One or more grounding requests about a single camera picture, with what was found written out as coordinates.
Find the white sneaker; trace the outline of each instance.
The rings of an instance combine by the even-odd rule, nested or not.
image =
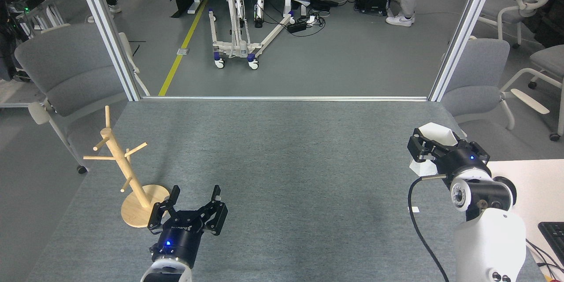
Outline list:
[[[400,13],[395,17],[386,18],[386,23],[399,26],[411,26],[415,23],[415,15],[412,15],[409,19],[407,19],[403,13]]]
[[[119,7],[118,5],[108,5],[109,7],[109,11],[111,13],[120,13],[121,12],[121,7]]]
[[[88,21],[88,23],[94,23],[94,17],[91,15],[88,19],[86,19],[86,21]]]

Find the patient lift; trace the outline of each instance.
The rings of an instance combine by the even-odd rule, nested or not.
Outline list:
[[[229,15],[231,16],[231,42],[217,41],[215,31],[215,15],[213,10],[209,9],[209,18],[211,25],[211,44],[213,45],[214,61],[218,68],[223,68],[224,60],[220,54],[227,55],[229,59],[232,57],[246,58],[252,69],[258,69],[258,59],[256,59],[266,46],[288,25],[294,24],[293,13],[283,15],[282,21],[266,36],[260,43],[252,43],[249,35],[249,25],[245,17],[245,3],[243,0],[227,0],[229,5]],[[262,14],[264,0],[256,0],[255,6],[255,26],[262,27]],[[242,39],[242,28],[245,29],[246,41]]]

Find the caster wheel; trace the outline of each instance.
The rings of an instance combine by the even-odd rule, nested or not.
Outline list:
[[[557,134],[557,133],[551,133],[549,138],[550,138],[550,141],[556,142],[556,141],[560,140],[560,135]]]
[[[82,165],[77,166],[77,167],[76,167],[76,171],[77,171],[79,174],[84,174],[84,173],[88,172],[88,170],[86,169],[86,167],[84,167],[84,166],[82,166]]]
[[[249,66],[250,68],[252,68],[253,70],[258,69],[258,60],[254,59],[252,62],[249,62]]]
[[[219,59],[219,61],[214,61],[214,62],[215,62],[216,67],[219,68],[219,69],[221,69],[225,66],[224,65],[225,61],[223,59]]]

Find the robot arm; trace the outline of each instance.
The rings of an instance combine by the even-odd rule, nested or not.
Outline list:
[[[477,143],[434,123],[415,129],[407,147],[415,162],[435,165],[455,208],[466,212],[467,221],[454,233],[456,280],[515,282],[526,240],[523,220],[510,212],[514,185],[506,178],[492,179],[486,166],[490,156]]]
[[[227,206],[221,201],[221,189],[214,187],[211,200],[198,210],[175,210],[180,188],[174,186],[169,199],[155,203],[147,228],[160,234],[159,241],[149,248],[153,264],[141,282],[191,282],[204,231],[219,236],[227,216]],[[161,224],[163,215],[171,216]]]

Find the wooden mug tree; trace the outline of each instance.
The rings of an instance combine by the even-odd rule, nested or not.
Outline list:
[[[156,202],[162,202],[168,195],[169,191],[160,185],[141,186],[133,168],[131,168],[131,154],[141,150],[147,146],[146,142],[129,150],[123,149],[115,139],[115,135],[111,131],[109,106],[105,107],[105,124],[106,127],[100,131],[102,140],[93,147],[98,151],[104,144],[108,146],[111,157],[105,156],[84,156],[85,160],[114,160],[125,176],[125,184],[121,187],[121,192],[125,192],[127,186],[131,186],[133,192],[125,198],[121,205],[121,217],[129,226],[142,228],[149,223],[149,217]]]

